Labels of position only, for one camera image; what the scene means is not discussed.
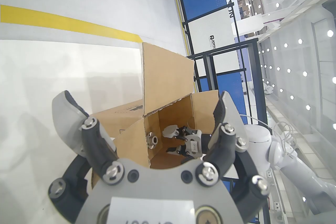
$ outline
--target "joyson logo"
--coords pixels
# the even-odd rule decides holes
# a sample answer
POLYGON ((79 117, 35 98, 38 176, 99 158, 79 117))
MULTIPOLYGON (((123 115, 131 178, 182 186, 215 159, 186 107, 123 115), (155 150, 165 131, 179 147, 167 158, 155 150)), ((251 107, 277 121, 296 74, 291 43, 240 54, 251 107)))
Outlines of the joyson logo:
POLYGON ((215 37, 213 35, 209 37, 209 43, 212 49, 216 49, 215 37))

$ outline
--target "black metal frame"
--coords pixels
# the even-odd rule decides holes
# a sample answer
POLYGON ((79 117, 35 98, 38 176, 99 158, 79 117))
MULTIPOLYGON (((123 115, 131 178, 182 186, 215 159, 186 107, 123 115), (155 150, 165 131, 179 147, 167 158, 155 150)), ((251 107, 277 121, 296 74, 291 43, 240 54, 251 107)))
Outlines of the black metal frame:
MULTIPOLYGON (((245 78, 245 85, 246 85, 246 92, 247 92, 247 99, 248 99, 248 104, 249 104, 250 115, 252 115, 250 96, 249 96, 247 78, 246 78, 246 67, 245 67, 243 53, 242 53, 242 49, 247 48, 248 49, 248 54, 249 54, 249 57, 250 57, 250 67, 251 67, 251 74, 252 74, 252 80, 253 80, 254 94, 255 94, 255 99, 256 99, 257 117, 258 117, 259 120, 267 123, 266 104, 265 104, 265 97, 264 97, 264 86, 263 86, 263 83, 262 83, 260 60, 259 60, 258 46, 257 46, 258 38, 254 38, 254 39, 250 39, 250 40, 246 40, 246 41, 242 41, 242 42, 240 41, 238 27, 237 27, 237 21, 236 21, 236 18, 235 18, 234 10, 232 9, 231 14, 232 14, 233 19, 234 19, 234 25, 235 25, 235 30, 236 30, 237 39, 238 39, 237 43, 234 43, 234 44, 231 44, 231 45, 228 45, 228 46, 224 46, 224 47, 220 47, 220 48, 217 48, 217 49, 213 49, 213 50, 210 50, 210 51, 205 51, 205 52, 202 52, 202 53, 199 53, 199 54, 194 53, 194 49, 193 49, 193 46, 192 46, 192 39, 191 39, 188 23, 191 22, 191 21, 194 21, 196 19, 199 19, 201 17, 204 17, 206 15, 209 15, 211 13, 214 13, 216 11, 219 11, 221 9, 229 8, 229 7, 233 8, 234 3, 232 2, 232 0, 228 0, 227 5, 225 5, 225 6, 214 9, 214 10, 208 12, 208 13, 205 13, 205 14, 200 15, 198 17, 192 18, 190 20, 187 20, 186 10, 185 10, 183 0, 180 0, 180 4, 181 4, 182 15, 183 15, 183 19, 184 19, 184 22, 182 24, 185 27, 185 33, 188 37, 189 48, 190 48, 190 53, 191 53, 191 55, 188 56, 188 58, 193 59, 193 60, 203 59, 203 61, 204 61, 206 76, 200 77, 198 75, 198 69, 197 69, 196 63, 195 63, 195 67, 194 67, 194 70, 195 70, 194 81, 196 81, 196 83, 197 83, 198 90, 202 91, 201 83, 200 83, 200 79, 202 79, 202 78, 205 78, 205 77, 207 78, 208 85, 209 85, 209 90, 213 90, 213 89, 218 89, 218 83, 217 83, 217 76, 218 75, 230 74, 230 73, 234 73, 234 72, 243 72, 244 73, 244 78, 245 78), (226 53, 226 52, 229 52, 229 51, 238 51, 238 50, 240 52, 240 57, 241 57, 241 60, 242 60, 241 61, 242 68, 241 69, 236 69, 236 70, 233 70, 233 71, 228 71, 228 72, 223 72, 223 73, 216 74, 214 63, 213 63, 213 56, 223 54, 223 53, 226 53)), ((269 208, 268 208, 267 205, 265 205, 263 207, 263 215, 264 215, 265 224, 270 224, 270 214, 269 214, 269 208)))

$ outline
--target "cardboard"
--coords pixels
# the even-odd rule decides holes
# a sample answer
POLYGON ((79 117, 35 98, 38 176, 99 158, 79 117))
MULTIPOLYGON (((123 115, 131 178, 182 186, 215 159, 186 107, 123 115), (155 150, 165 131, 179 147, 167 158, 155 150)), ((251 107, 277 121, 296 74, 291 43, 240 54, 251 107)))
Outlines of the cardboard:
MULTIPOLYGON (((106 132, 115 137, 120 158, 153 169, 181 164, 184 156, 167 154, 166 149, 183 145, 178 139, 162 136, 169 125, 188 126, 212 133, 213 110, 218 91, 193 92, 194 61, 160 47, 143 43, 143 99, 95 113, 106 132), (146 135, 154 133, 158 144, 147 147, 146 135)), ((92 186, 99 177, 93 173, 92 186)))

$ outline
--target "white label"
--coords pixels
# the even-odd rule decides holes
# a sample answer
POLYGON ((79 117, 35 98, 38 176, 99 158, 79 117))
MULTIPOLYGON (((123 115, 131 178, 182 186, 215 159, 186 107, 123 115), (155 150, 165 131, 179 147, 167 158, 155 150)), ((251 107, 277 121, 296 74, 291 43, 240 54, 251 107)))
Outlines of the white label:
POLYGON ((112 197, 107 224, 195 224, 191 200, 112 197))
POLYGON ((191 144, 191 152, 198 152, 197 141, 190 141, 191 144))

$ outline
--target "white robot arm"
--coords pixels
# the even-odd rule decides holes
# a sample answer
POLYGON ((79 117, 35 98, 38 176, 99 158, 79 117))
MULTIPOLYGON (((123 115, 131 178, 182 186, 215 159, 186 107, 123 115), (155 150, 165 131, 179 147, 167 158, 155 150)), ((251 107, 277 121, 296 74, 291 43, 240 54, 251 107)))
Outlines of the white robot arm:
POLYGON ((245 128, 249 137, 248 152, 259 172, 266 171, 270 166, 280 169, 305 195, 309 208, 315 215, 336 210, 335 185, 317 177, 287 142, 281 142, 279 137, 272 136, 265 127, 245 125, 245 128))

